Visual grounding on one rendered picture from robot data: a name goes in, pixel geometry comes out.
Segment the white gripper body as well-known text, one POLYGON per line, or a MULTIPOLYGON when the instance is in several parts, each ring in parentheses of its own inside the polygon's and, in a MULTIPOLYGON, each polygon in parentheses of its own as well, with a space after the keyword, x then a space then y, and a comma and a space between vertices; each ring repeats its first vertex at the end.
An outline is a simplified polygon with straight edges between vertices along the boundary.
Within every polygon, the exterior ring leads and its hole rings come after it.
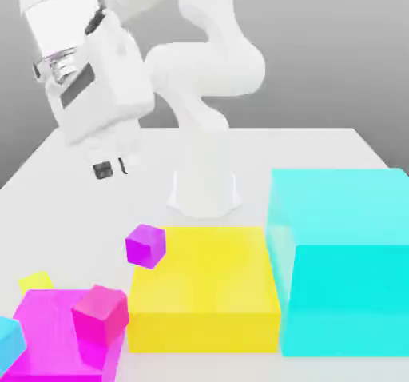
POLYGON ((112 10, 99 10, 83 43, 44 69, 46 96, 70 145, 153 110, 140 50, 112 10))

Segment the small purple cube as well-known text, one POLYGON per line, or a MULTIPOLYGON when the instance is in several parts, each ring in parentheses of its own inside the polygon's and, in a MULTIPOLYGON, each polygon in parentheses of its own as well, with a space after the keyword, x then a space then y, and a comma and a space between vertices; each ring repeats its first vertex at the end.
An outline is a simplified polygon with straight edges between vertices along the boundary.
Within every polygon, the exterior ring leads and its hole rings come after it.
POLYGON ((125 239, 129 263, 154 269, 166 253, 165 230, 151 225, 138 225, 125 239))

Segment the small yellow cube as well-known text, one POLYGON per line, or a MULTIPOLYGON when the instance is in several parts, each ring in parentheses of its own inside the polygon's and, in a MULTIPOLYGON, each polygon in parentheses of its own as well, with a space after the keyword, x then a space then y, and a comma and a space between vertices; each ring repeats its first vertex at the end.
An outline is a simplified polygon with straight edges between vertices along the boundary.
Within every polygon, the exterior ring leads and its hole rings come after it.
POLYGON ((42 270, 39 272, 31 273, 18 280, 18 285, 22 296, 30 290, 44 290, 53 289, 54 285, 47 271, 42 270))

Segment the small pink cube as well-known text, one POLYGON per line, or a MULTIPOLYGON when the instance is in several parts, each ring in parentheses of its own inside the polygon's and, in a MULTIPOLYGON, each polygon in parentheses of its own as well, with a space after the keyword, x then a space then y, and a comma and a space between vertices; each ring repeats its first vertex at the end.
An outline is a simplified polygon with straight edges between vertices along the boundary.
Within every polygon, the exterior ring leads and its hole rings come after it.
POLYGON ((118 289, 94 285, 71 308, 77 337, 109 348, 129 323, 128 299, 118 289))

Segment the small light blue cube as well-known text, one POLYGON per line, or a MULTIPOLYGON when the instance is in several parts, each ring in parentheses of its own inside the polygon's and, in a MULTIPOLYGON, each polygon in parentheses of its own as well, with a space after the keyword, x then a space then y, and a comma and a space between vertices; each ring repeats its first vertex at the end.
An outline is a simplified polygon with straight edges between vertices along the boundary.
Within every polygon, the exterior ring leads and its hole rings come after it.
POLYGON ((0 377, 26 350, 22 326, 17 320, 0 316, 0 377))

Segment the large yellow box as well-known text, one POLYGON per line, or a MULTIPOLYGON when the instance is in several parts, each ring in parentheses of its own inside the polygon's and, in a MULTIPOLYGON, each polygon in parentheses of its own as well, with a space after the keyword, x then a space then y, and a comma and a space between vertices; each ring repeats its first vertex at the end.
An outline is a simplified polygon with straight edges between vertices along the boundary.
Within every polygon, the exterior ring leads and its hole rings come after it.
POLYGON ((273 353, 280 303, 261 227, 168 227, 167 251, 134 270, 132 353, 273 353))

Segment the large magenta box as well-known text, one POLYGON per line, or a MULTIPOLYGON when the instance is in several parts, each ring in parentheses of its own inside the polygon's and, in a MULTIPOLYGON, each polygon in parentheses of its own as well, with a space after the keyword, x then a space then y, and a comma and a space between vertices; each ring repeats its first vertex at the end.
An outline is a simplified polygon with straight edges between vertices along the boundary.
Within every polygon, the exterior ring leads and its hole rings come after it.
POLYGON ((0 382, 115 382, 125 330, 109 348, 77 337, 71 308, 88 290, 26 293, 14 313, 26 350, 0 382))

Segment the large cyan box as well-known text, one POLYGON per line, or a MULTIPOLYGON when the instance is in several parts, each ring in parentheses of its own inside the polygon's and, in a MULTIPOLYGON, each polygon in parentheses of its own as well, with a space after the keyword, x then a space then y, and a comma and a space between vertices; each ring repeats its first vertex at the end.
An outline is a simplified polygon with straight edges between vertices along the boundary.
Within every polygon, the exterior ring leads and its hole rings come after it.
POLYGON ((274 169, 266 241, 287 357, 409 357, 409 175, 274 169))

